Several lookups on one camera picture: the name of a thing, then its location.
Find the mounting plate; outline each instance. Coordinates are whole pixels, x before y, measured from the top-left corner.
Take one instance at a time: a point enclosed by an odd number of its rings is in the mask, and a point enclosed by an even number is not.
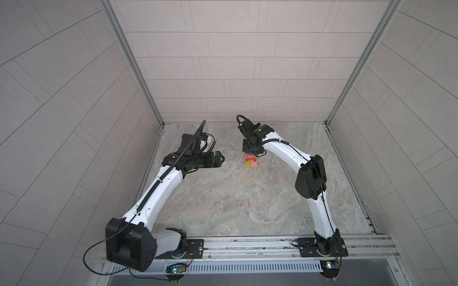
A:
[[[202,258],[203,255],[203,239],[187,239],[186,240],[186,246],[191,248],[192,253],[194,254],[194,259],[200,259]],[[166,252],[164,254],[161,254],[160,256],[155,257],[155,259],[176,259],[171,255],[171,252]]]

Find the ventilation grille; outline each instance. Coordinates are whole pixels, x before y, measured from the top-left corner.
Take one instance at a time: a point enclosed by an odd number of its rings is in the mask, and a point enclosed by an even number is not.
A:
[[[132,270],[136,275],[159,275],[171,263],[154,262],[145,272]],[[123,267],[115,266],[113,271]],[[186,274],[224,274],[224,273],[285,273],[285,272],[323,272],[319,260],[311,261],[202,261],[193,262]],[[119,274],[129,274],[124,270]]]

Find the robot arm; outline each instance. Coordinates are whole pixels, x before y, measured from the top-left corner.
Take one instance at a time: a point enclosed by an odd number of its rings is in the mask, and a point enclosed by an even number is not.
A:
[[[162,167],[139,201],[123,215],[112,218],[105,228],[107,260],[126,267],[145,271],[153,259],[172,251],[181,256],[185,252],[186,232],[167,228],[153,233],[154,222],[173,190],[188,173],[199,168],[220,167],[224,157],[213,153],[215,140],[202,132],[205,120],[194,135],[183,134],[177,152],[168,154]]]
[[[297,173],[296,190],[307,199],[315,222],[315,248],[322,256],[331,255],[340,247],[342,239],[327,204],[327,178],[323,159],[319,155],[311,156],[294,148],[266,124],[255,125],[242,115],[237,115],[237,122],[238,129],[245,137],[242,147],[245,153],[258,155],[269,150]]]

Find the marble floor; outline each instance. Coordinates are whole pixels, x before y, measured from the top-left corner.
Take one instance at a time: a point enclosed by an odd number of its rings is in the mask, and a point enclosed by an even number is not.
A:
[[[322,123],[272,123],[280,136],[325,162],[327,197],[341,233],[370,232]],[[183,133],[194,134],[197,124],[165,126],[145,189],[162,159],[176,151]],[[258,159],[259,168],[244,168],[243,136],[234,124],[209,124],[204,132],[216,138],[214,151],[226,161],[220,168],[199,169],[186,175],[169,197],[154,231],[176,227],[192,236],[312,234],[314,223],[307,202],[294,182],[297,174],[271,152]]]

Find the tiled wall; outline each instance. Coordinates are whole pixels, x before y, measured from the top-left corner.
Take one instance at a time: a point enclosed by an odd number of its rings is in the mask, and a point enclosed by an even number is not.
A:
[[[166,122],[324,121],[387,3],[111,0]]]
[[[458,285],[457,15],[404,0],[330,125],[417,286]]]
[[[97,0],[4,0],[0,27],[0,284],[82,285],[159,124]]]

